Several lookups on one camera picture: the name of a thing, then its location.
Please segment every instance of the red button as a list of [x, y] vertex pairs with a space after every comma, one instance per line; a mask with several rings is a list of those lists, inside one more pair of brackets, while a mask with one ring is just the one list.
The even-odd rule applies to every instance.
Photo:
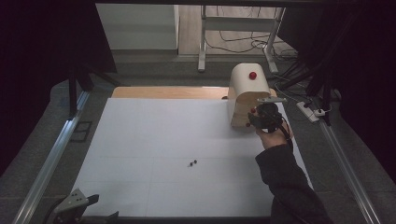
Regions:
[[250, 79], [256, 79], [256, 77], [257, 77], [257, 74], [255, 73], [255, 72], [251, 72], [249, 75], [248, 75], [248, 77], [250, 78]]

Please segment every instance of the white board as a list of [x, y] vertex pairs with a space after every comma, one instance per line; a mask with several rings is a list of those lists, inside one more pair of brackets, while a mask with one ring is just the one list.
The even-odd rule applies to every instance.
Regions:
[[255, 162], [262, 142], [254, 128], [230, 126], [226, 103], [108, 99], [74, 186], [100, 195], [84, 216], [270, 216], [273, 195]]

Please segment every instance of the power strip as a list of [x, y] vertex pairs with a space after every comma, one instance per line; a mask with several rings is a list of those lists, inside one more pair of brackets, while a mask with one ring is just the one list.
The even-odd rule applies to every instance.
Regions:
[[299, 102], [297, 103], [297, 106], [300, 108], [300, 110], [306, 115], [306, 117], [311, 120], [311, 122], [318, 121], [318, 117], [315, 116], [314, 111], [311, 110], [311, 108], [304, 107], [305, 103], [304, 102]]

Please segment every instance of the gray floor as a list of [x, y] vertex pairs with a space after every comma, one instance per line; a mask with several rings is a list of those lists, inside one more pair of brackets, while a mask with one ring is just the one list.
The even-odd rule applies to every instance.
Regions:
[[[228, 47], [242, 48], [238, 43], [233, 43], [233, 46]], [[247, 55], [208, 57], [206, 71], [201, 74], [197, 72], [197, 57], [192, 52], [190, 55], [189, 53], [176, 55], [172, 52], [140, 52], [138, 56], [135, 53], [135, 51], [128, 50], [114, 52], [119, 73], [112, 76], [132, 86], [228, 86], [231, 70], [241, 62], [260, 63], [264, 72], [270, 77], [262, 54], [254, 57]], [[290, 66], [290, 62], [277, 64], [281, 72]], [[67, 145], [31, 223], [41, 223], [50, 205], [72, 190], [106, 99], [114, 90], [113, 86], [102, 79], [96, 76], [92, 76], [92, 79], [95, 88], [80, 119], [80, 121], [92, 123], [91, 131], [86, 141], [70, 142]], [[290, 90], [302, 92], [303, 88], [295, 86]], [[24, 144], [18, 157], [0, 178], [0, 223], [2, 224], [10, 223], [14, 219], [67, 119], [67, 91], [67, 82], [60, 83], [52, 89], [51, 101], [42, 119]], [[297, 101], [304, 99], [295, 95], [292, 97]], [[295, 103], [294, 100], [289, 99], [289, 102], [285, 104], [290, 125], [314, 189], [324, 202], [330, 217], [334, 223], [365, 223], [361, 210], [338, 168], [319, 125], [309, 122]], [[340, 117], [338, 105], [337, 101], [332, 102], [332, 127], [361, 183], [367, 190], [382, 223], [396, 223], [396, 213], [393, 207], [396, 204], [396, 187], [367, 146]], [[80, 137], [74, 134], [72, 139], [78, 140]]]

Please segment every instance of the black device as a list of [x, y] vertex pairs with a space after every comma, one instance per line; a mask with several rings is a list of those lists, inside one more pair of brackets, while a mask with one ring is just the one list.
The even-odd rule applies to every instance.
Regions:
[[273, 133], [277, 129], [280, 129], [285, 134], [286, 140], [291, 149], [293, 149], [293, 143], [290, 138], [290, 130], [282, 126], [283, 116], [279, 113], [277, 105], [275, 103], [264, 103], [256, 107], [257, 115], [247, 113], [248, 120], [251, 125], [259, 129], [266, 129], [268, 133]]

